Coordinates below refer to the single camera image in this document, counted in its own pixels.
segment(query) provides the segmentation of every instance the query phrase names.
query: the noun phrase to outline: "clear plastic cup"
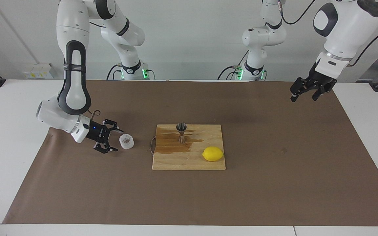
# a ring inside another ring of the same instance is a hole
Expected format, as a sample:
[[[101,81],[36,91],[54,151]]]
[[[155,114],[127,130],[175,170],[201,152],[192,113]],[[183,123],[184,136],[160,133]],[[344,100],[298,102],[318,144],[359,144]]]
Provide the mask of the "clear plastic cup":
[[[134,146],[134,138],[130,136],[129,134],[122,134],[119,137],[120,145],[123,149],[131,149]]]

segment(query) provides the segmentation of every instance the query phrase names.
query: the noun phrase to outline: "metal handle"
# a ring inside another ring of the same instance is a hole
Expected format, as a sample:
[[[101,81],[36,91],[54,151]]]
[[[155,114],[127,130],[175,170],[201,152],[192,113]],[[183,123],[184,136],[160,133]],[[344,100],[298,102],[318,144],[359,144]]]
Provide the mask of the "metal handle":
[[[154,157],[154,152],[153,152],[153,142],[154,140],[156,140],[156,136],[154,136],[154,138],[151,140],[151,144],[150,144],[150,151],[151,151],[151,154],[153,155]]]

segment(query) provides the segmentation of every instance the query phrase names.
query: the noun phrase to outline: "black clamp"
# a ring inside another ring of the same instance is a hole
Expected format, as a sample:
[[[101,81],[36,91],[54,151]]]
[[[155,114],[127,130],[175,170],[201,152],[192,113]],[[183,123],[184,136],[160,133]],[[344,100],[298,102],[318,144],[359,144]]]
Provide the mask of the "black clamp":
[[[63,70],[78,71],[78,72],[84,72],[84,73],[87,72],[86,66],[75,65],[75,64],[64,64]]]
[[[117,148],[110,146],[109,137],[111,132],[123,133],[123,130],[117,127],[117,122],[105,119],[102,124],[90,121],[90,130],[87,138],[96,141],[94,150],[106,154],[110,151],[119,151]]]
[[[323,85],[319,81],[313,79],[297,78],[297,80],[290,88],[292,94],[291,101],[295,103],[295,101],[301,94],[306,93],[310,90],[316,90],[316,92],[312,96],[312,99],[316,101],[322,94],[332,91],[337,82],[338,80],[333,79],[331,82]]]
[[[244,63],[244,67],[246,70],[248,70],[248,72],[252,73],[252,76],[258,76],[264,68],[264,66],[259,69],[253,68],[247,64],[247,61]]]
[[[126,71],[126,73],[133,75],[135,72],[141,67],[141,61],[138,62],[135,66],[132,67],[126,67],[122,65],[122,68]]]
[[[332,91],[332,88],[338,82],[338,80],[319,73],[315,70],[319,62],[320,60],[318,60],[312,66],[309,71],[309,76],[306,79],[297,78],[297,80],[291,86],[291,101],[293,103],[297,100],[298,96],[310,90],[316,90],[316,92],[312,96],[312,99],[316,101],[322,94]]]

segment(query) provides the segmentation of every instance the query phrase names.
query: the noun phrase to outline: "cutting board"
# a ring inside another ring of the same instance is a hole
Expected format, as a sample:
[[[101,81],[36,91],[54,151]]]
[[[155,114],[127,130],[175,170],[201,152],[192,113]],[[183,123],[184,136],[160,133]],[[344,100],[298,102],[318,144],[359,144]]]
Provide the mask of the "cutting board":
[[[225,170],[225,157],[215,162],[202,153],[210,146],[224,151],[221,125],[187,125],[186,143],[179,143],[176,125],[157,125],[153,170]]]

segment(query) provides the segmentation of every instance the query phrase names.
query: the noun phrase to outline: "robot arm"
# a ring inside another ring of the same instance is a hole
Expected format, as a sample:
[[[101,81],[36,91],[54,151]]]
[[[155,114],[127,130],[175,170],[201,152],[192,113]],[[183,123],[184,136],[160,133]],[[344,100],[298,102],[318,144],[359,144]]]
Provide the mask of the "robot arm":
[[[279,45],[285,41],[287,32],[282,26],[279,10],[282,4],[285,4],[285,0],[263,0],[261,16],[266,25],[248,29],[243,33],[243,44],[249,48],[249,55],[242,66],[240,79],[257,80],[261,76],[264,60],[267,57],[263,47]]]
[[[290,88],[292,102],[309,90],[317,100],[330,92],[342,70],[355,57],[378,27],[378,2],[375,0],[335,1],[322,6],[313,21],[314,29],[326,38],[306,79],[298,78]]]
[[[102,19],[117,42],[141,45],[143,31],[120,11],[114,0],[61,0],[57,13],[56,32],[64,55],[64,84],[58,96],[40,103],[37,119],[51,127],[70,133],[81,143],[84,138],[96,141],[94,149],[107,153],[117,151],[108,143],[111,131],[123,132],[116,122],[98,124],[82,115],[91,106],[86,88],[86,49],[89,43],[89,19]]]
[[[146,73],[148,66],[139,59],[137,49],[134,46],[124,41],[123,38],[117,37],[117,34],[107,28],[102,28],[101,33],[103,39],[109,42],[119,54],[123,79],[148,79]]]

